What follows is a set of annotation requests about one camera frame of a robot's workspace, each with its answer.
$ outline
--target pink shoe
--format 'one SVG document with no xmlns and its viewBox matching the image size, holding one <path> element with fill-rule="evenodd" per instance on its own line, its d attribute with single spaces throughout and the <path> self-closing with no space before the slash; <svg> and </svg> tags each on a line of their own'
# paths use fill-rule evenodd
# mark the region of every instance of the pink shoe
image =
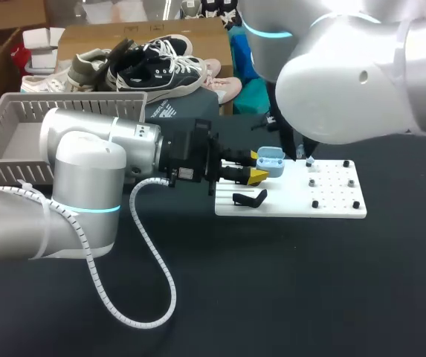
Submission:
<svg viewBox="0 0 426 357">
<path fill-rule="evenodd" d="M 207 76 L 203 87 L 214 91 L 218 95 L 219 105 L 227 103 L 237 97 L 242 90 L 241 81 L 237 78 L 212 78 Z"/>
<path fill-rule="evenodd" d="M 206 59 L 204 61 L 207 66 L 207 74 L 212 78 L 218 77 L 219 72 L 221 71 L 221 63 L 217 59 Z"/>
</svg>

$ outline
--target gray plastic basket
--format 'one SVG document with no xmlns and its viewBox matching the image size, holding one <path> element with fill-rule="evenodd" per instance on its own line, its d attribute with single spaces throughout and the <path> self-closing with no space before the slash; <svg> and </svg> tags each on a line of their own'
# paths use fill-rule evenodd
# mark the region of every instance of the gray plastic basket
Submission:
<svg viewBox="0 0 426 357">
<path fill-rule="evenodd" d="M 53 173 L 39 153 L 39 133 L 52 108 L 73 109 L 145 121 L 146 94 L 112 93 L 7 93 L 0 99 L 0 186 L 53 184 Z"/>
</svg>

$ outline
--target screw hole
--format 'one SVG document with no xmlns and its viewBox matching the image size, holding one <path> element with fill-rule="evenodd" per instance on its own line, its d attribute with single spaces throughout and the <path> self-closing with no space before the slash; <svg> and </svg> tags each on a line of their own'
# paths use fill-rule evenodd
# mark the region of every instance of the screw hole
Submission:
<svg viewBox="0 0 426 357">
<path fill-rule="evenodd" d="M 360 83 L 365 84 L 366 82 L 368 82 L 368 72 L 362 71 L 360 73 Z"/>
</svg>

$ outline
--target black table surface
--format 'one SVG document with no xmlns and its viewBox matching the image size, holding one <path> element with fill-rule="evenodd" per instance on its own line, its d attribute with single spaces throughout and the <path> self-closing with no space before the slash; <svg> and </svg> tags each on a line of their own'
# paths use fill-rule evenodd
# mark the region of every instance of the black table surface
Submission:
<svg viewBox="0 0 426 357">
<path fill-rule="evenodd" d="M 256 117 L 217 120 L 233 148 L 277 144 Z M 166 119 L 164 133 L 191 120 Z M 395 136 L 316 158 L 358 167 L 366 219 L 214 215 L 206 184 L 145 187 L 147 232 L 178 289 L 172 320 L 116 321 L 84 260 L 0 263 L 0 356 L 426 356 L 426 138 Z M 109 297 L 138 321 L 170 303 L 124 198 L 117 241 L 97 259 Z"/>
</svg>

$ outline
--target white pegboard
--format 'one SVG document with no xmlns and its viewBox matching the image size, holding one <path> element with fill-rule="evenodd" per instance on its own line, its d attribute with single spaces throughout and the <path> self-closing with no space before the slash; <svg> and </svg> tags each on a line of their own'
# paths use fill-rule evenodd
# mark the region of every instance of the white pegboard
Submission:
<svg viewBox="0 0 426 357">
<path fill-rule="evenodd" d="M 307 167 L 305 160 L 285 160 L 285 170 L 279 178 L 268 178 L 258 187 L 242 186 L 221 179 L 216 185 L 215 211 L 218 216 L 302 217 L 363 219 L 367 207 L 361 192 L 355 163 L 344 167 L 344 160 L 316 160 Z M 223 166 L 236 165 L 223 162 Z M 354 181 L 349 187 L 349 180 Z M 233 194 L 257 197 L 267 189 L 262 205 L 249 208 L 235 205 Z M 318 201 L 318 208 L 312 202 Z M 354 202 L 360 202 L 358 209 Z"/>
</svg>

